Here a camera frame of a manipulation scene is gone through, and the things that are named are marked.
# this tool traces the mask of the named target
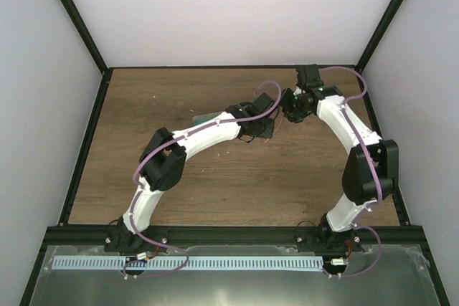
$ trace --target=purple cable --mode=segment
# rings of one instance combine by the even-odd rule
[[[278,89],[278,97],[276,98],[274,104],[268,109],[266,110],[264,113],[262,114],[259,114],[259,115],[256,115],[256,116],[252,116],[250,118],[230,118],[230,119],[226,119],[226,120],[221,120],[219,123],[232,123],[232,122],[247,122],[247,121],[253,121],[253,120],[258,120],[259,118],[263,118],[265,116],[269,116],[275,109],[276,107],[279,105],[279,102],[280,102],[280,99],[282,97],[282,89],[280,88],[280,85],[273,81],[273,80],[268,80],[267,82],[264,82],[262,83],[261,85],[259,85],[257,87],[257,91],[261,88],[261,87],[264,87],[265,85],[268,85],[268,84],[272,84],[274,86],[277,87]],[[207,128],[210,128],[210,127],[213,127],[214,125],[218,125],[217,122],[210,122],[210,123],[207,123],[206,125],[203,125],[201,127],[198,127],[196,129],[193,129],[193,130],[190,130],[188,132],[188,136],[191,136],[193,134],[196,134],[202,130],[205,130]],[[148,154],[142,161],[141,163],[139,164],[139,166],[137,167],[136,171],[134,172],[134,175],[133,175],[133,182],[139,186],[141,186],[142,188],[144,188],[145,186],[139,181],[139,177],[140,177],[140,171],[142,170],[142,168],[145,166],[145,164],[154,156],[156,155],[157,153],[161,152],[164,148],[167,148],[169,147],[170,145],[173,145],[174,143],[182,140],[182,139],[185,139],[185,135],[181,135],[177,138],[174,138],[170,141],[168,141],[167,143],[164,143],[162,145],[160,145],[159,147],[157,147],[156,149],[154,149],[150,154]],[[175,250],[176,252],[179,252],[181,254],[184,254],[186,256],[186,259],[185,259],[185,262],[183,262],[182,264],[180,264],[177,268],[174,268],[172,270],[168,270],[166,272],[162,272],[161,274],[153,274],[153,275],[146,275],[146,276],[139,276],[137,278],[142,278],[142,279],[147,279],[147,278],[152,278],[152,277],[161,277],[161,276],[166,276],[168,274],[172,274],[174,272],[177,272],[179,271],[181,268],[185,267],[188,262],[189,262],[189,255],[188,255],[188,252],[186,250],[183,250],[183,249],[179,249],[178,247],[172,247],[170,245],[167,245],[167,244],[163,244],[163,243],[160,243],[160,242],[156,242],[152,239],[149,239],[147,238],[146,236],[144,236],[136,227],[136,224],[134,223],[134,220],[133,220],[133,211],[134,211],[134,208],[136,207],[136,204],[137,204],[137,200],[138,198],[141,196],[143,191],[139,191],[135,196],[134,196],[134,200],[132,201],[132,204],[131,204],[131,207],[129,208],[129,212],[131,213],[129,215],[129,222],[131,223],[131,226],[134,230],[134,232],[140,237],[142,238],[145,242],[147,243],[150,243],[150,244],[153,244],[153,245],[156,245],[158,247],[163,247],[165,249],[173,249]],[[126,265],[124,266],[123,268],[123,274],[125,277],[127,277],[127,273],[126,273],[126,268],[128,267],[128,265],[130,264],[129,263],[126,263]]]
[[[354,73],[360,79],[362,85],[364,86],[364,89],[361,91],[360,94],[355,95],[355,96],[347,97],[343,101],[342,105],[346,105],[350,100],[358,100],[359,98],[362,98],[366,94],[366,91],[368,90],[368,87],[366,85],[365,79],[360,75],[360,73],[358,73],[357,71],[353,70],[352,68],[343,67],[343,66],[333,66],[333,67],[326,67],[326,68],[321,69],[321,71],[324,71],[324,72],[325,71],[330,71],[330,70],[345,70],[345,71],[348,71],[350,73]],[[351,119],[347,115],[345,107],[342,107],[342,112],[343,112],[344,118],[346,119],[347,123],[349,124],[349,126],[352,129],[352,131],[354,132],[354,134],[355,134],[357,140],[359,141],[360,146],[361,146],[361,148],[362,148],[362,150],[364,152],[366,162],[368,163],[368,167],[370,169],[370,172],[372,173],[374,185],[376,186],[376,190],[377,190],[377,202],[376,203],[379,204],[382,201],[382,188],[381,188],[381,183],[379,182],[379,178],[378,178],[376,169],[374,168],[374,165],[373,165],[372,157],[370,156],[368,148],[366,148],[366,145],[364,143],[364,139],[362,138],[362,136],[360,135],[359,131],[357,130],[357,128],[355,127],[355,125],[352,123]],[[364,212],[366,210],[367,209],[362,209],[362,211],[359,214],[357,214],[357,217],[354,219],[354,222],[352,224],[355,226],[355,230],[367,229],[372,234],[374,234],[374,236],[376,237],[376,241],[378,242],[378,255],[376,256],[376,259],[374,260],[372,265],[370,265],[366,269],[362,270],[361,272],[356,272],[355,274],[342,275],[341,278],[358,277],[358,276],[360,276],[362,274],[365,274],[369,270],[373,269],[376,266],[376,264],[379,261],[379,259],[381,258],[381,255],[382,255],[382,243],[381,243],[381,238],[379,238],[378,233],[373,228],[371,228],[370,226],[357,226],[356,225],[356,222],[358,220],[360,220],[360,218],[362,217],[362,215],[364,215]],[[323,270],[323,271],[328,276],[336,276],[336,275],[330,274],[326,270]]]

